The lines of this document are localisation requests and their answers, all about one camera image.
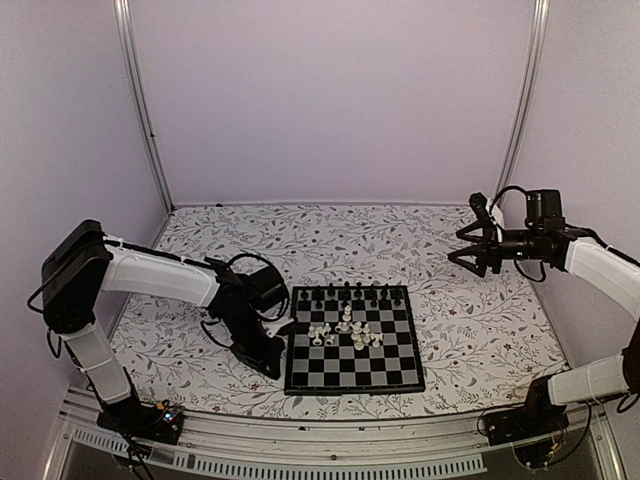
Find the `black white chess board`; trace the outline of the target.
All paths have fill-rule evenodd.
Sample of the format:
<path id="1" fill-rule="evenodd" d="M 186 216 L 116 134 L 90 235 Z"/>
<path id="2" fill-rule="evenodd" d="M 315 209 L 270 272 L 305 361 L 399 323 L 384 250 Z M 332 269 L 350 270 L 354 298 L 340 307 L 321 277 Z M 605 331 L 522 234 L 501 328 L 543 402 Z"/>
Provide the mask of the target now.
<path id="1" fill-rule="evenodd" d="M 361 283 L 292 290 L 284 393 L 421 393 L 425 379 L 408 290 Z"/>

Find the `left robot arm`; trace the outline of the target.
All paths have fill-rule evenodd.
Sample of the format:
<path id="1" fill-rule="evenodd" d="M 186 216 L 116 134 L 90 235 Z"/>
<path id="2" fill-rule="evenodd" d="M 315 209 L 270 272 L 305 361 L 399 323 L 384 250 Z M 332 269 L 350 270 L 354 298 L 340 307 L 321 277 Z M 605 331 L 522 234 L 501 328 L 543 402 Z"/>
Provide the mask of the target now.
<path id="1" fill-rule="evenodd" d="M 271 308 L 285 312 L 290 295 L 283 276 L 266 258 L 253 273 L 236 272 L 234 264 L 244 257 L 196 261 L 111 237 L 100 222 L 87 219 L 44 261 L 41 284 L 27 305 L 34 309 L 34 301 L 41 301 L 37 313 L 75 359 L 102 410 L 126 433 L 138 434 L 148 426 L 148 409 L 99 325 L 99 296 L 124 292 L 203 308 L 226 326 L 231 351 L 241 363 L 277 379 L 284 343 L 264 325 Z"/>

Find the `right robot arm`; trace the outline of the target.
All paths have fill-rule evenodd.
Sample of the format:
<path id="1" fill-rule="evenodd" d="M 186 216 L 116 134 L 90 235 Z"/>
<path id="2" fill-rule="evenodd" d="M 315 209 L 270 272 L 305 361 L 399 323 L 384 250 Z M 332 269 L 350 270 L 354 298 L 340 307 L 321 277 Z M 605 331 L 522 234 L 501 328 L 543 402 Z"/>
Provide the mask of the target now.
<path id="1" fill-rule="evenodd" d="M 476 221 L 459 230 L 465 246 L 450 253 L 451 262 L 479 277 L 497 273 L 506 260 L 538 260 L 552 270 L 540 290 L 544 306 L 558 321 L 562 342 L 585 317 L 592 333 L 581 333 L 568 350 L 571 369 L 534 380 L 517 427 L 537 436 L 552 424 L 556 410 L 582 401 L 605 401 L 639 394 L 639 267 L 603 246 L 593 232 L 563 225 L 503 230 Z"/>

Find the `black pieces row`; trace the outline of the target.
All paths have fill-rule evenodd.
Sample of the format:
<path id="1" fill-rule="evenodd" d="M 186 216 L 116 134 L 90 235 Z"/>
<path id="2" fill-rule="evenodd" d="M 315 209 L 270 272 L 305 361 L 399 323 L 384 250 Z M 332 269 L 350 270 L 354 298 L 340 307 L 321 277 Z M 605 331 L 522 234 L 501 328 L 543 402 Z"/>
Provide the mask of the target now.
<path id="1" fill-rule="evenodd" d="M 302 311 L 342 311 L 350 305 L 353 310 L 406 310 L 410 307 L 405 286 L 328 284 L 325 286 L 296 286 L 292 290 L 293 307 Z"/>

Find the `white pieces pile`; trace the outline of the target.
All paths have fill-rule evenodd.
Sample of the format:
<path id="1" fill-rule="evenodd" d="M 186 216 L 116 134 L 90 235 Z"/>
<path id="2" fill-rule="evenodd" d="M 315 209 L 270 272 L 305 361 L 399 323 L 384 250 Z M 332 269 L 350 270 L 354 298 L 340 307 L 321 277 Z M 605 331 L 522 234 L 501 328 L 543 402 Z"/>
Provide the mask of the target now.
<path id="1" fill-rule="evenodd" d="M 341 320 L 335 327 L 328 322 L 318 327 L 309 326 L 307 335 L 314 346 L 334 346 L 340 339 L 345 339 L 349 335 L 356 350 L 363 350 L 365 346 L 381 347 L 383 334 L 372 331 L 367 323 L 354 321 L 353 316 L 352 307 L 347 305 L 344 307 Z"/>

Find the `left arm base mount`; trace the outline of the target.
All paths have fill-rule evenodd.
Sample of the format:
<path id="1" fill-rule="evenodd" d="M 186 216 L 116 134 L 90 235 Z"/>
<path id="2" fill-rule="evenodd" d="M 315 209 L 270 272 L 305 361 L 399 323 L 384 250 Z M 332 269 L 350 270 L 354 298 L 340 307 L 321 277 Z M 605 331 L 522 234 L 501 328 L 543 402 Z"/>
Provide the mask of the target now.
<path id="1" fill-rule="evenodd" d="M 115 431 L 128 439 L 139 438 L 169 445 L 178 444 L 184 423 L 181 405 L 169 400 L 145 404 L 135 396 L 113 404 L 100 400 L 99 404 L 99 427 Z"/>

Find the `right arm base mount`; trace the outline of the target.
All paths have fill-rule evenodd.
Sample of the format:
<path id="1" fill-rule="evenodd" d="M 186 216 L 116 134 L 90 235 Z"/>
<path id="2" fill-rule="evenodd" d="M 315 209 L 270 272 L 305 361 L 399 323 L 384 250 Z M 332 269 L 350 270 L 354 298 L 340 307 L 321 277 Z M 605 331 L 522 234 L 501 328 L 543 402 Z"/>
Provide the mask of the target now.
<path id="1" fill-rule="evenodd" d="M 490 446 L 503 445 L 560 432 L 569 427 L 565 406 L 548 400 L 484 409 L 476 420 L 477 432 Z"/>

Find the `front aluminium rail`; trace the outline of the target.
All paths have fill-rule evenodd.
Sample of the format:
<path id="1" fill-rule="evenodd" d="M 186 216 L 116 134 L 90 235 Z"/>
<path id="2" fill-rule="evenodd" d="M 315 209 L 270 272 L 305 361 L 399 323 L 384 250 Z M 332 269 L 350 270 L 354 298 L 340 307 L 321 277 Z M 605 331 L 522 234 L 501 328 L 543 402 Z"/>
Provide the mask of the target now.
<path id="1" fill-rule="evenodd" d="M 90 391 L 70 388 L 54 424 L 46 479 L 627 479 L 600 406 L 574 406 L 547 466 L 543 436 L 491 445 L 483 415 L 410 419 L 274 420 L 187 411 L 176 444 L 139 453 L 97 423 Z"/>

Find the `right aluminium frame post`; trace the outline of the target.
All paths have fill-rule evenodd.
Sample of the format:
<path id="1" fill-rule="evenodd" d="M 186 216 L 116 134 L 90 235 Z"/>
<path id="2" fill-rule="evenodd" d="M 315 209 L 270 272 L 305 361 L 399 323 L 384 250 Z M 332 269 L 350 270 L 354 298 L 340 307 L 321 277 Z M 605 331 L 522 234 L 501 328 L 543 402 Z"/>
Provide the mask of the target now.
<path id="1" fill-rule="evenodd" d="M 528 50 L 525 57 L 520 93 L 495 189 L 495 195 L 498 195 L 503 188 L 507 187 L 513 177 L 543 56 L 550 1 L 535 0 L 533 6 Z"/>

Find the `aluminium frame post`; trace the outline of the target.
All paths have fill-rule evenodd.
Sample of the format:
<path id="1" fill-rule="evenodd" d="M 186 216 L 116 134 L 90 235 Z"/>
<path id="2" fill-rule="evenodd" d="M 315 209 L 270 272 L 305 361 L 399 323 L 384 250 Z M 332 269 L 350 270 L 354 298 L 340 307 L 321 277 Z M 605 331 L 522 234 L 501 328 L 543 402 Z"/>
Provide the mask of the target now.
<path id="1" fill-rule="evenodd" d="M 533 6 L 528 50 L 525 57 L 520 93 L 495 189 L 495 195 L 498 195 L 503 188 L 507 187 L 513 177 L 543 56 L 550 1 L 535 0 Z"/>
<path id="2" fill-rule="evenodd" d="M 156 134 L 144 92 L 142 71 L 136 49 L 131 4 L 127 0 L 115 0 L 113 5 L 125 69 L 151 174 L 164 209 L 167 212 L 172 212 L 175 205 L 165 169 L 162 165 Z"/>

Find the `left aluminium frame post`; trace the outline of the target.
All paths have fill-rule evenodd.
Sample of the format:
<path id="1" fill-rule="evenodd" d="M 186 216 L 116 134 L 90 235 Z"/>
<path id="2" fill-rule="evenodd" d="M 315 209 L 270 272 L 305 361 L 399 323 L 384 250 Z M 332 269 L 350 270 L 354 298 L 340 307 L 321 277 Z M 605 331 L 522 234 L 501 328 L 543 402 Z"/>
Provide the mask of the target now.
<path id="1" fill-rule="evenodd" d="M 156 134 L 144 92 L 142 71 L 136 49 L 131 4 L 127 0 L 115 0 L 113 5 L 125 69 L 151 174 L 164 209 L 167 212 L 172 212 L 175 205 L 165 169 L 162 165 Z"/>

